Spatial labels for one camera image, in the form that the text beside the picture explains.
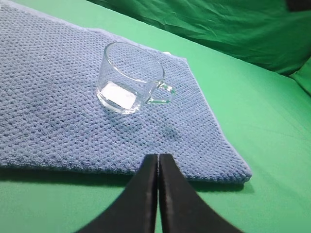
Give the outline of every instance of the green fabric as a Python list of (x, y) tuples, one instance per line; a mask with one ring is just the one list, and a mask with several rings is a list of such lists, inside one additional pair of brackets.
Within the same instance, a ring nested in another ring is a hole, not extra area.
[[(311, 98), (295, 80), (86, 0), (16, 1), (186, 57), (224, 134), (253, 171), (243, 189), (192, 183), (198, 194), (246, 233), (310, 233)], [(107, 208), (127, 181), (0, 169), (0, 233), (75, 232)]]
[(311, 95), (311, 57), (301, 69), (292, 74), (291, 77)]
[(90, 1), (285, 75), (311, 55), (311, 11), (285, 0)]

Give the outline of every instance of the mug rim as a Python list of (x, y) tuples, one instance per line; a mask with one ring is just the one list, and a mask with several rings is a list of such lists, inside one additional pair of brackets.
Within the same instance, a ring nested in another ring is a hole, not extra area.
[[(159, 80), (156, 80), (156, 81), (144, 81), (144, 80), (141, 80), (141, 79), (132, 78), (132, 77), (130, 77), (130, 76), (124, 74), (121, 70), (118, 69), (118, 67), (116, 67), (116, 66), (111, 62), (111, 60), (109, 59), (108, 54), (107, 54), (108, 48), (110, 48), (111, 46), (113, 46), (113, 45), (115, 45), (115, 44), (124, 44), (124, 45), (127, 45), (127, 46), (135, 47), (136, 49), (139, 49), (140, 51), (142, 51), (142, 52), (148, 54), (148, 56), (149, 56), (152, 60), (154, 60), (156, 63), (158, 63), (158, 64), (160, 65), (160, 67), (161, 67), (161, 69), (162, 69), (162, 78), (159, 79)], [(141, 83), (159, 83), (159, 82), (161, 82), (161, 81), (164, 80), (165, 71), (164, 71), (163, 65), (162, 65), (155, 57), (153, 57), (150, 53), (148, 53), (147, 51), (141, 49), (140, 47), (138, 47), (138, 46), (136, 46), (136, 45), (132, 45), (132, 44), (125, 43), (125, 42), (112, 42), (112, 43), (108, 44), (108, 45), (105, 47), (105, 49), (104, 49), (104, 57), (105, 57), (105, 59), (107, 60), (107, 62), (108, 62), (117, 72), (119, 72), (120, 74), (122, 74), (123, 76), (125, 76), (125, 77), (127, 77), (127, 78), (129, 78), (129, 79), (131, 79), (131, 80), (134, 80), (134, 81), (137, 81), (137, 82), (141, 82)]]

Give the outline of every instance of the clear glass mug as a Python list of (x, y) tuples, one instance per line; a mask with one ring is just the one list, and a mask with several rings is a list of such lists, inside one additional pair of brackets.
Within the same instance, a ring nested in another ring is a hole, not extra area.
[[(108, 109), (130, 114), (145, 103), (171, 102), (175, 89), (163, 81), (164, 69), (155, 57), (137, 46), (115, 42), (104, 49), (96, 95)], [(170, 92), (170, 97), (154, 99), (157, 88)]]

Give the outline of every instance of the mug handle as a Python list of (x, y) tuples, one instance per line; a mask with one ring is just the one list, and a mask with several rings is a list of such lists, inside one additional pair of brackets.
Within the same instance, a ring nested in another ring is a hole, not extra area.
[(157, 86), (159, 89), (164, 89), (168, 92), (171, 93), (171, 97), (169, 99), (154, 99), (150, 97), (147, 101), (147, 103), (157, 103), (157, 104), (162, 104), (162, 103), (169, 103), (172, 101), (173, 97), (176, 95), (176, 90), (170, 85), (167, 85), (163, 82), (160, 83), (160, 85)]

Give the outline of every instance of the textured blue towel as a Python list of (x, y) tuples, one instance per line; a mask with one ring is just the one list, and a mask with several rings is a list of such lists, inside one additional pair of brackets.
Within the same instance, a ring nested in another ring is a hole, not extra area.
[(249, 167), (225, 139), (185, 59), (149, 49), (177, 90), (171, 104), (131, 115), (100, 104), (96, 80), (113, 41), (129, 42), (2, 3), (0, 166), (134, 173), (145, 154), (172, 153), (189, 179), (249, 180)]

